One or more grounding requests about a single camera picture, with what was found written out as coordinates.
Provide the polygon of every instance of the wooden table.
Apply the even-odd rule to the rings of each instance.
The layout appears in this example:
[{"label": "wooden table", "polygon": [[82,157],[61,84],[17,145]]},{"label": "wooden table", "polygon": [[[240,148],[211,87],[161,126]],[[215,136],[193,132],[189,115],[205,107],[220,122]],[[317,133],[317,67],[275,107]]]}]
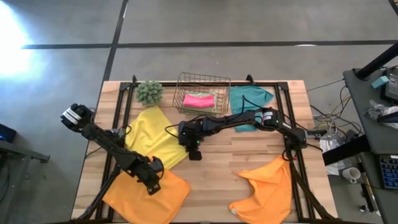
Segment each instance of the wooden table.
[{"label": "wooden table", "polygon": [[[314,127],[308,96],[302,80],[285,81],[289,84],[290,97],[298,124],[308,129]],[[104,82],[99,98],[95,123],[103,129],[111,129],[120,82]],[[274,93],[272,88],[264,87]],[[172,124],[188,120],[191,116],[180,114],[172,107],[175,87],[165,87],[164,99],[159,105]],[[122,123],[126,102],[122,104],[119,124]],[[267,107],[277,107],[273,99]],[[133,100],[129,115],[129,123],[144,110],[142,105]],[[94,142],[88,145],[87,153],[98,148]],[[269,133],[256,131],[253,133],[236,133],[233,128],[225,129],[217,135],[205,138],[200,150],[203,159],[189,161],[188,158],[173,167],[171,171],[186,179],[191,185],[191,191],[185,199],[182,208],[173,222],[240,222],[228,209],[228,205],[252,194],[252,187],[246,179],[236,175],[241,170],[251,170],[266,165],[284,150],[282,135],[276,131]],[[335,203],[331,194],[329,180],[319,150],[308,147],[303,150],[310,189],[326,210],[337,217]],[[80,184],[76,195],[72,218],[81,215],[98,193],[103,175],[106,152],[100,150],[86,159]],[[300,189],[300,199],[304,217],[308,217],[303,192]],[[124,219],[115,213],[114,221]],[[295,222],[294,200],[292,210],[285,222]]]}]

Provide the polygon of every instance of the gold wire basket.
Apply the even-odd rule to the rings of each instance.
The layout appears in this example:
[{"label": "gold wire basket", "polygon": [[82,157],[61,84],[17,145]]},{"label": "gold wire basket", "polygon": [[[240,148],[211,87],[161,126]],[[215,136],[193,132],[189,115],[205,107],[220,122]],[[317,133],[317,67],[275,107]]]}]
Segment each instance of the gold wire basket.
[{"label": "gold wire basket", "polygon": [[[221,117],[228,112],[229,88],[231,80],[213,75],[200,75],[182,72],[177,80],[173,97],[173,107],[185,114],[199,114]],[[214,95],[214,108],[191,108],[183,105],[186,94]]]}]

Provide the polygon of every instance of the succulent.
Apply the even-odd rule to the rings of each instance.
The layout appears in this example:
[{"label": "succulent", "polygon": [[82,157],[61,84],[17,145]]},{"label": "succulent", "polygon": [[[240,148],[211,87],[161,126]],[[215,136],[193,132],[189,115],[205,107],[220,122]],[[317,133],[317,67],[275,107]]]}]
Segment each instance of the succulent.
[{"label": "succulent", "polygon": [[145,81],[138,85],[136,97],[138,102],[150,106],[158,104],[163,98],[164,88],[157,81]]}]

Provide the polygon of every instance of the cup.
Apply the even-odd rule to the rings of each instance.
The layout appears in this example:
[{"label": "cup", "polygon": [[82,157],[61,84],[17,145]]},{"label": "cup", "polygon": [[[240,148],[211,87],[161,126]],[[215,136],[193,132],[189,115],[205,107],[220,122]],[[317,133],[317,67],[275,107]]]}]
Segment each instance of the cup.
[{"label": "cup", "polygon": [[361,172],[355,167],[350,167],[343,170],[343,177],[348,179],[352,184],[356,184],[356,180],[361,177]]}]

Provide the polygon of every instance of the concrete floor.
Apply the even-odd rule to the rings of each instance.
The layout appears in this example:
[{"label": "concrete floor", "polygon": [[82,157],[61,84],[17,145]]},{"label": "concrete floor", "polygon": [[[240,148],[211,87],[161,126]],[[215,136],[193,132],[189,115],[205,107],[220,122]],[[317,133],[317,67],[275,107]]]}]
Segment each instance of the concrete floor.
[{"label": "concrete floor", "polygon": [[[17,144],[51,154],[33,162],[11,223],[70,218],[87,141],[60,114],[72,103],[95,107],[109,49],[18,50],[24,44],[110,44],[122,0],[0,1],[0,123]],[[119,43],[205,41],[394,40],[397,16],[387,0],[129,1]],[[388,45],[118,49],[110,80],[174,80],[184,72],[258,80],[302,79],[313,88],[342,79]],[[343,82],[308,93],[327,112]],[[350,103],[343,115],[359,122]],[[382,223],[359,212],[360,186],[330,178],[339,217]]]}]

